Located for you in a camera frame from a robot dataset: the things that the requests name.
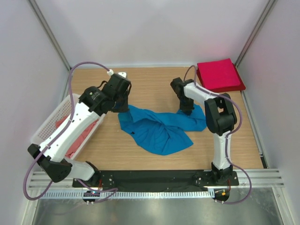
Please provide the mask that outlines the blue t shirt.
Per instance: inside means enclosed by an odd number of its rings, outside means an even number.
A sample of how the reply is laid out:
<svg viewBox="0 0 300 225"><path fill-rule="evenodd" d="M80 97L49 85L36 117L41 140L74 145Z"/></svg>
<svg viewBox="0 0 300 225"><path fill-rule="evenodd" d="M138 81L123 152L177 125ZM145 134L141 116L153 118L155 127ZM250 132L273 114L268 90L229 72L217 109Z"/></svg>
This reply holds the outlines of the blue t shirt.
<svg viewBox="0 0 300 225"><path fill-rule="evenodd" d="M202 132L206 118L200 106L194 105L190 115L183 111L154 112L129 106L118 114L120 128L131 135L135 143L156 155L170 155L193 145L186 132Z"/></svg>

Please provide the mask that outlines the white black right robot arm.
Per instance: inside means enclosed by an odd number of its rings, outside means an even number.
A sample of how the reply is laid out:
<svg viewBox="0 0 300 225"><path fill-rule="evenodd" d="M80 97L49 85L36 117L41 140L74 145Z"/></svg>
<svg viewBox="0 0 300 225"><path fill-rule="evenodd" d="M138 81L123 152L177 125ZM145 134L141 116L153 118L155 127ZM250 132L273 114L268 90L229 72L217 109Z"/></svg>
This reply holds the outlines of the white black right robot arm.
<svg viewBox="0 0 300 225"><path fill-rule="evenodd" d="M194 80L175 78L170 83L180 101L180 110L191 115L195 112L194 101L203 103L206 126L214 138L214 158L211 163L211 180L221 186L233 175L230 147L237 116L230 95L209 91Z"/></svg>

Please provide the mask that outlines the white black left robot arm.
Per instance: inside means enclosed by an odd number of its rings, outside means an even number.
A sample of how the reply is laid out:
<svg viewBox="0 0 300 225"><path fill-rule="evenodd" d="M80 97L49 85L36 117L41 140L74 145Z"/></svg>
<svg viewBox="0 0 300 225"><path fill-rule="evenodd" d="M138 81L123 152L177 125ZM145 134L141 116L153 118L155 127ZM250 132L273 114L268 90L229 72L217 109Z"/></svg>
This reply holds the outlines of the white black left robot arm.
<svg viewBox="0 0 300 225"><path fill-rule="evenodd" d="M100 90L87 88L62 125L40 144L31 144L28 152L54 183L65 178L81 179L90 188L99 183L98 169L89 162L78 162L65 156L75 140L94 121L102 122L108 111L128 110L131 82L125 72L109 74Z"/></svg>

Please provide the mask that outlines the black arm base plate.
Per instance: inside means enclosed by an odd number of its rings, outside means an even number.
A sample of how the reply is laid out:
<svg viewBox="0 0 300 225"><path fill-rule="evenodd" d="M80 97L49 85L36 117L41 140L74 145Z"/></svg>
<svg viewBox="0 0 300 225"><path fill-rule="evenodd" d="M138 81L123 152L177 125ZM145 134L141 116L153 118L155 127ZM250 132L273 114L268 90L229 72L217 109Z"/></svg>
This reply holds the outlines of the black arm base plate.
<svg viewBox="0 0 300 225"><path fill-rule="evenodd" d="M167 188L171 184L180 187L195 185L204 186L238 186L239 180L235 171L226 175L217 175L212 170L101 170L83 183L88 187L110 188Z"/></svg>

